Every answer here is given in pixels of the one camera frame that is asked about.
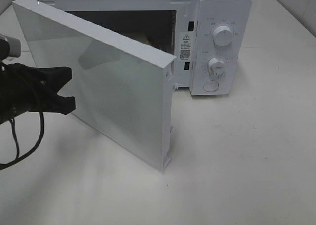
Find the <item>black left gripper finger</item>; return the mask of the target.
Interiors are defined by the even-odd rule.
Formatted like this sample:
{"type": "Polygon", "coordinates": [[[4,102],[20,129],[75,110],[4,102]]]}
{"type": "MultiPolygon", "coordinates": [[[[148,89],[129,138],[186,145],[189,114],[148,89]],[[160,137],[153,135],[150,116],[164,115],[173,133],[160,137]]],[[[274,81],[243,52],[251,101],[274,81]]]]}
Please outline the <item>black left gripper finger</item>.
{"type": "Polygon", "coordinates": [[[76,109],[76,100],[74,97],[62,97],[57,94],[48,95],[42,101],[41,108],[45,113],[68,115],[76,109]]]}
{"type": "Polygon", "coordinates": [[[70,67],[34,68],[34,91],[36,94],[56,96],[72,79],[70,67]]]}

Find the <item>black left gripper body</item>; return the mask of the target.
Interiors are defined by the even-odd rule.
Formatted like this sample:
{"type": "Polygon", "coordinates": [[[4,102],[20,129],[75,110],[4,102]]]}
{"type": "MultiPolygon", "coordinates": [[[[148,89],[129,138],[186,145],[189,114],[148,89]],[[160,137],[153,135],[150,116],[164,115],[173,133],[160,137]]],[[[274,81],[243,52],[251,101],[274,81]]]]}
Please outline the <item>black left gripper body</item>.
{"type": "Polygon", "coordinates": [[[21,63],[0,64],[0,122],[25,112],[44,112],[43,89],[47,70],[21,63]]]}

